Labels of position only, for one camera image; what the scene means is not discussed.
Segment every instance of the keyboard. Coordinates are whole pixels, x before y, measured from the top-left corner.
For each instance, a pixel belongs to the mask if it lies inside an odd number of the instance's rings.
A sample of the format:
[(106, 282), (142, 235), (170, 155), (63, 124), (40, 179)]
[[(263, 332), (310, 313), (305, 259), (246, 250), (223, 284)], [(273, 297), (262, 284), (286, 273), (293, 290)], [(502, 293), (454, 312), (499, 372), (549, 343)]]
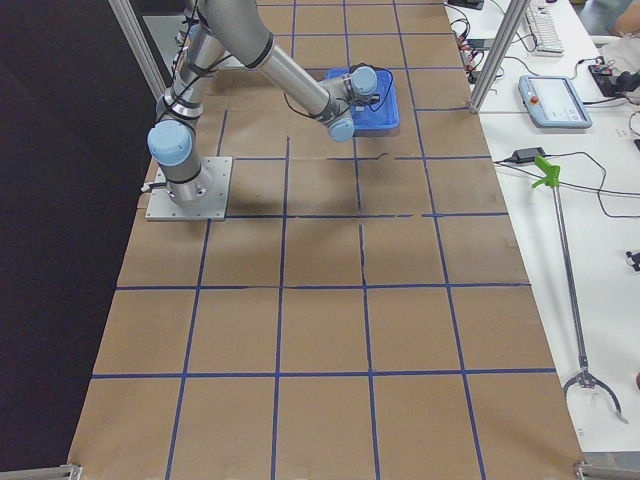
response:
[(544, 57), (561, 57), (564, 55), (562, 40), (558, 37), (549, 4), (545, 0), (531, 0), (525, 11), (525, 19), (538, 44), (531, 52), (532, 55)]

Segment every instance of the power adapter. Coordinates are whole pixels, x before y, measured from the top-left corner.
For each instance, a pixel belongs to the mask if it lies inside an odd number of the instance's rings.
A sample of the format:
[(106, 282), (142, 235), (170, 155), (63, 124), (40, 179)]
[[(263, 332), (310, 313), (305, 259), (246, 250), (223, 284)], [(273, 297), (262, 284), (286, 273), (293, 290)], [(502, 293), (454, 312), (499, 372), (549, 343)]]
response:
[(537, 156), (544, 157), (545, 155), (546, 153), (544, 153), (542, 147), (521, 148), (520, 150), (515, 150), (511, 157), (505, 158), (503, 161), (522, 165), (523, 163), (533, 163)]

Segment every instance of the white table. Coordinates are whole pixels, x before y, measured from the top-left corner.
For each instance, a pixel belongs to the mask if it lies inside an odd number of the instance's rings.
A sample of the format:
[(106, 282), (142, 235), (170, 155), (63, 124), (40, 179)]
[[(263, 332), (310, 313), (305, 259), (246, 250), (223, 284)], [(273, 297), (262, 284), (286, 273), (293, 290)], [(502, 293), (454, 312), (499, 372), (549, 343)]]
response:
[[(506, 8), (505, 0), (498, 1)], [(519, 43), (508, 54), (524, 60), (536, 73), (571, 77), (575, 63), (596, 56), (597, 50), (568, 0), (559, 0), (551, 9), (565, 55), (535, 57)], [(452, 20), (460, 17), (447, 10)], [(471, 22), (470, 38), (495, 35), (502, 14), (490, 1), (480, 12), (464, 11)], [(640, 151), (627, 127), (634, 111), (631, 105), (590, 108), (593, 127), (583, 133), (549, 133), (533, 126), (525, 113), (517, 91), (518, 78), (527, 74), (524, 67), (509, 59), (502, 65), (504, 77), (494, 83), (496, 91), (488, 94), (480, 114), (494, 161), (526, 147), (540, 146), (547, 153), (584, 150), (607, 168), (605, 188), (640, 192)], [(586, 64), (578, 72), (574, 85), (582, 100), (601, 99)], [(562, 165), (562, 181), (593, 187), (600, 183), (600, 170), (584, 156), (551, 162)], [(527, 169), (538, 173), (535, 167)], [(530, 177), (504, 167), (497, 171), (558, 376), (564, 382), (577, 373), (578, 353), (553, 197), (546, 187), (533, 190)], [(591, 371), (616, 392), (630, 424), (615, 418), (609, 396), (599, 389), (572, 387), (569, 411), (583, 451), (640, 451), (640, 391), (635, 386), (640, 372), (640, 274), (625, 263), (625, 251), (640, 249), (640, 219), (606, 217), (593, 193), (563, 188), (561, 195)], [(640, 215), (640, 198), (604, 197), (604, 203), (613, 214)]]

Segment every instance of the black curtain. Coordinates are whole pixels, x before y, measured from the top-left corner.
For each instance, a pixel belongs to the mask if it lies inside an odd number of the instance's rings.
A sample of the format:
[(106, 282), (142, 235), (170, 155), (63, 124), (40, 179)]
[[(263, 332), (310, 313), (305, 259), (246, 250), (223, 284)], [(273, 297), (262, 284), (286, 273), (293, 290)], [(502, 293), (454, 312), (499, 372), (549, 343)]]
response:
[(104, 0), (0, 2), (0, 471), (66, 462), (154, 99)]

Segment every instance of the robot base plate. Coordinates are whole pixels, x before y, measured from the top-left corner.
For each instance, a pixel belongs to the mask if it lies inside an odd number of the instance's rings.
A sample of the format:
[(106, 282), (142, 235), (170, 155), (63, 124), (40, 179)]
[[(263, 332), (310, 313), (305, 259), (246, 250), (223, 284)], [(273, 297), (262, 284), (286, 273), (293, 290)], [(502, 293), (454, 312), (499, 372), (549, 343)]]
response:
[[(190, 204), (178, 204), (171, 199), (164, 188), (156, 188), (150, 194), (146, 219), (157, 222), (224, 220), (227, 213), (232, 167), (232, 157), (202, 157), (202, 168), (207, 169), (214, 178), (214, 183), (207, 194)], [(165, 182), (162, 170), (158, 169), (154, 181)]]

